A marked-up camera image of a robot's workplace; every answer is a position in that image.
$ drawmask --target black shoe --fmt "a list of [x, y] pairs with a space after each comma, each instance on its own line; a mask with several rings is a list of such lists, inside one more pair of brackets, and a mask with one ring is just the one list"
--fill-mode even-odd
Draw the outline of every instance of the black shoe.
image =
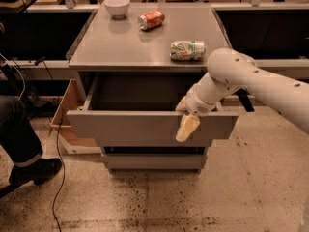
[[11, 171], [9, 183], [13, 186], [21, 186], [34, 181], [40, 185], [54, 177], [62, 167], [59, 159], [38, 159], [35, 163], [26, 167], [14, 166]]

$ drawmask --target floor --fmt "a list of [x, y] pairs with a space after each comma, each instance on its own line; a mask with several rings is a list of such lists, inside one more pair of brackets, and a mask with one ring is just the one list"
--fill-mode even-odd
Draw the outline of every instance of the floor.
[[[309, 196], [309, 138], [270, 108], [239, 113], [229, 140], [217, 140], [200, 174], [116, 172], [100, 155], [68, 155], [55, 203], [62, 231], [298, 231]], [[31, 121], [45, 158], [57, 157], [48, 118]], [[12, 163], [0, 151], [0, 187]], [[1, 231], [59, 231], [52, 214], [63, 171], [42, 186], [27, 184], [0, 199]]]

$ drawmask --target soda can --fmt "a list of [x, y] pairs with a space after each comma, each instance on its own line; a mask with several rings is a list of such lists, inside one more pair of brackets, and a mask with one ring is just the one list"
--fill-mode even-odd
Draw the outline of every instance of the soda can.
[[165, 15], [161, 10], [153, 10], [138, 16], [138, 25], [140, 29], [147, 30], [161, 25]]
[[202, 60], [204, 53], [203, 41], [176, 41], [171, 43], [171, 58], [174, 60]]

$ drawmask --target bowl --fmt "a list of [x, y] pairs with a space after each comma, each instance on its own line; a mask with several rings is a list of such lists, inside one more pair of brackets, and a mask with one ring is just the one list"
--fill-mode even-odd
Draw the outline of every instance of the bowl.
[[104, 0], [103, 4], [114, 18], [123, 18], [128, 11], [130, 0]]

